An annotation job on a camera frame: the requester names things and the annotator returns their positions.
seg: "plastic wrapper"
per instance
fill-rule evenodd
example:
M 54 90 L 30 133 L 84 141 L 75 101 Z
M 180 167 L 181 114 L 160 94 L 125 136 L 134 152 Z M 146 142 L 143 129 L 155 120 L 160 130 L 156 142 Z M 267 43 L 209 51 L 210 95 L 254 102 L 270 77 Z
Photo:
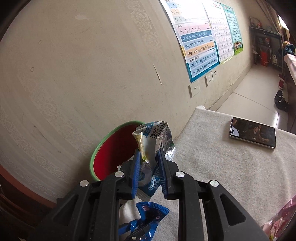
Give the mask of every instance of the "plastic wrapper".
M 145 236 L 142 237 L 141 240 L 151 241 L 159 222 L 169 213 L 170 210 L 154 202 L 138 202 L 136 207 L 139 210 L 141 218 L 131 221 L 128 229 L 131 231 L 132 235 L 133 232 L 138 231 L 143 226 L 150 225 L 150 230 L 145 233 Z M 119 230 L 118 233 L 121 235 L 125 231 L 126 228 L 124 228 L 124 231 Z
M 165 158 L 173 160 L 176 147 L 167 122 L 155 121 L 140 125 L 133 132 L 141 152 L 140 174 L 137 196 L 149 200 L 160 186 L 160 172 L 155 155 L 162 146 Z
M 263 225 L 263 231 L 271 241 L 276 241 L 290 223 L 296 211 L 296 196 L 294 196 L 272 219 Z

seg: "white cloth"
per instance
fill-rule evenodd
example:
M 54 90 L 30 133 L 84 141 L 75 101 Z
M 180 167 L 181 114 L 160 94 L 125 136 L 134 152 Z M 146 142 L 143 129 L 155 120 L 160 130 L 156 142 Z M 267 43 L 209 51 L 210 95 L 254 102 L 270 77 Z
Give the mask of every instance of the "white cloth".
M 296 135 L 276 129 L 275 150 L 229 138 L 231 116 L 195 109 L 174 141 L 174 161 L 195 180 L 219 181 L 261 226 L 296 194 Z M 178 200 L 166 201 L 161 187 L 152 202 L 170 209 L 153 240 L 177 240 Z M 120 223 L 140 215 L 138 198 L 120 208 Z
M 287 63 L 290 74 L 296 84 L 296 56 L 288 54 L 284 56 L 284 60 Z

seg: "metal screw head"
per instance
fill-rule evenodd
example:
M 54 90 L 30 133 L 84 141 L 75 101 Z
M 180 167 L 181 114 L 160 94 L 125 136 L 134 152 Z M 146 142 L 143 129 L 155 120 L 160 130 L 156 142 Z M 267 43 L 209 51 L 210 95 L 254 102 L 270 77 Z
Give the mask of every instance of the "metal screw head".
M 176 176 L 177 177 L 184 177 L 185 174 L 184 174 L 184 172 L 176 172 Z
M 211 186 L 213 187 L 218 187 L 219 186 L 219 182 L 217 182 L 216 180 L 211 180 L 210 181 Z
M 123 177 L 124 173 L 122 171 L 115 172 L 116 177 Z
M 82 186 L 82 187 L 86 187 L 86 186 L 89 184 L 89 182 L 88 182 L 88 180 L 83 180 L 83 181 L 81 181 L 79 184 L 80 184 L 80 186 Z

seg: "dark wooden furniture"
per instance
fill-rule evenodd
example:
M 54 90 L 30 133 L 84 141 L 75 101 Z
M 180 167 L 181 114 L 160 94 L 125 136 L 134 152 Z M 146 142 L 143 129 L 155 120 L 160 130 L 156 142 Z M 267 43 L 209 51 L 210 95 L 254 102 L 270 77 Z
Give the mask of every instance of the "dark wooden furniture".
M 0 240 L 26 239 L 52 209 L 53 203 L 35 196 L 0 166 Z
M 296 134 L 296 85 L 287 64 L 284 64 L 284 75 L 288 88 L 289 112 L 287 131 Z

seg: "pink plastic bag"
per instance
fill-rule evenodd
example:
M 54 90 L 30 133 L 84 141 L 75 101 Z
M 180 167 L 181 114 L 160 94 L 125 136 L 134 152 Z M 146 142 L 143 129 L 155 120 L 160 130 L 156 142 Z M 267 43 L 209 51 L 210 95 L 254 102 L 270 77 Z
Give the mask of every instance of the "pink plastic bag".
M 294 196 L 277 215 L 263 225 L 263 231 L 271 241 L 276 241 L 291 221 L 296 211 L 296 196 Z

